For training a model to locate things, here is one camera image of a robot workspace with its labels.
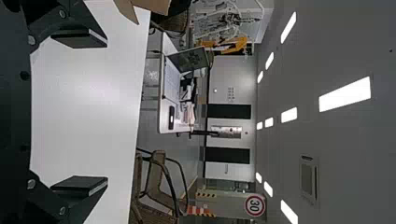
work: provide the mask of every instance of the yellow object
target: yellow object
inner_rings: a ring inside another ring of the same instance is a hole
[[[216,41],[200,41],[198,45],[204,46],[205,48],[212,48],[216,50],[218,47],[224,47],[224,45],[229,45],[229,44],[235,44],[234,47],[225,49],[221,51],[221,54],[229,54],[233,52],[237,52],[243,48],[245,48],[248,44],[248,38],[247,37],[236,37],[233,38],[229,41],[225,41],[221,43],[220,45],[217,44]]]
[[[217,198],[217,194],[209,194],[209,193],[202,193],[202,192],[196,192],[195,197],[197,198]]]

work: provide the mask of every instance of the computer monitor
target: computer monitor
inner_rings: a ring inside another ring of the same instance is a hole
[[[186,49],[168,55],[167,58],[169,58],[180,73],[192,72],[200,68],[209,67],[209,59],[205,47]]]

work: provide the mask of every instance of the cardboard box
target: cardboard box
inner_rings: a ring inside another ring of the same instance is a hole
[[[128,20],[139,24],[134,7],[142,7],[149,11],[167,16],[172,0],[114,0],[120,13]]]

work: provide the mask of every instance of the black panel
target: black panel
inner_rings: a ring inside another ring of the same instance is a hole
[[[205,161],[250,164],[248,148],[207,147]]]
[[[207,117],[212,119],[251,119],[251,105],[208,105]]]

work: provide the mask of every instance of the black rectangle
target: black rectangle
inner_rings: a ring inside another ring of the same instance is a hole
[[[251,119],[251,105],[208,105],[207,117],[212,119]]]
[[[205,161],[250,164],[250,149],[231,147],[207,147]]]
[[[169,106],[169,123],[168,128],[169,130],[173,130],[175,124],[175,107]]]

